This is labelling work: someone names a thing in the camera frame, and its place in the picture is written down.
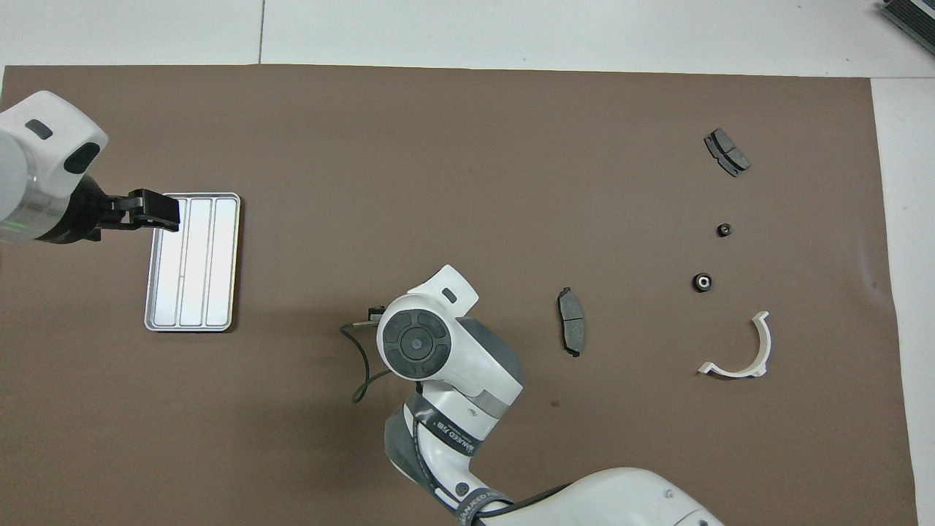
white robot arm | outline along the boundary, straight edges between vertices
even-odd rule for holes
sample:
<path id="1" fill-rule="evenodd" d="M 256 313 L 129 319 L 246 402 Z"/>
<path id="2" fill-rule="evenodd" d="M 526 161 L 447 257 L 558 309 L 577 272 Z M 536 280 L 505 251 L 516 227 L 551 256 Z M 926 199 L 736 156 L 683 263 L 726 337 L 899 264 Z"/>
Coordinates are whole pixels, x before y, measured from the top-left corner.
<path id="1" fill-rule="evenodd" d="M 177 231 L 175 199 L 145 189 L 108 196 L 85 173 L 107 144 L 94 121 L 49 92 L 0 113 L 0 242 L 99 241 L 101 228 Z"/>
<path id="2" fill-rule="evenodd" d="M 470 460 L 523 390 L 516 354 L 465 317 L 478 300 L 451 266 L 391 303 L 377 327 L 380 356 L 422 388 L 386 421 L 396 469 L 461 526 L 718 526 L 708 510 L 651 472 L 617 468 L 515 504 L 470 472 Z"/>

white plastic clip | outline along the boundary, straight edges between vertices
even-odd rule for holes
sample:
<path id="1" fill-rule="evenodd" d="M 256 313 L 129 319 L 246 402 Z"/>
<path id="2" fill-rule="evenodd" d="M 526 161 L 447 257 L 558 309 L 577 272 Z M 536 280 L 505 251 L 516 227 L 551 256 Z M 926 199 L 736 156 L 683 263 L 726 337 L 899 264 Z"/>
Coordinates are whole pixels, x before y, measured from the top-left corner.
<path id="1" fill-rule="evenodd" d="M 730 371 L 725 371 L 720 367 L 714 365 L 712 362 L 706 361 L 699 369 L 699 373 L 716 373 L 721 376 L 726 376 L 728 378 L 744 378 L 747 376 L 758 377 L 766 374 L 766 360 L 770 357 L 770 349 L 772 348 L 772 338 L 770 337 L 770 328 L 766 326 L 766 317 L 770 313 L 762 311 L 757 313 L 751 321 L 756 325 L 756 331 L 760 335 L 760 349 L 759 353 L 756 354 L 756 359 L 749 367 L 736 373 Z"/>

brown mat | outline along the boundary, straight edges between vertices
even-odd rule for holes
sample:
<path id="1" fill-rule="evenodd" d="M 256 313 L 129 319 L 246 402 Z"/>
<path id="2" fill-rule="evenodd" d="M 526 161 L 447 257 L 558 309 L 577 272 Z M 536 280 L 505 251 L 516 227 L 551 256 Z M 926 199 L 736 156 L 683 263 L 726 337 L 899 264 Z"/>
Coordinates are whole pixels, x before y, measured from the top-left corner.
<path id="1" fill-rule="evenodd" d="M 352 406 L 338 334 L 445 263 L 525 367 L 492 487 L 636 466 L 728 524 L 915 523 L 867 80 L 11 67 L 3 108 L 39 89 L 110 134 L 105 191 L 243 197 L 237 326 L 143 328 L 148 233 L 2 247 L 2 524 L 454 524 L 383 456 L 411 385 Z M 764 377 L 695 373 L 747 365 L 761 310 Z"/>

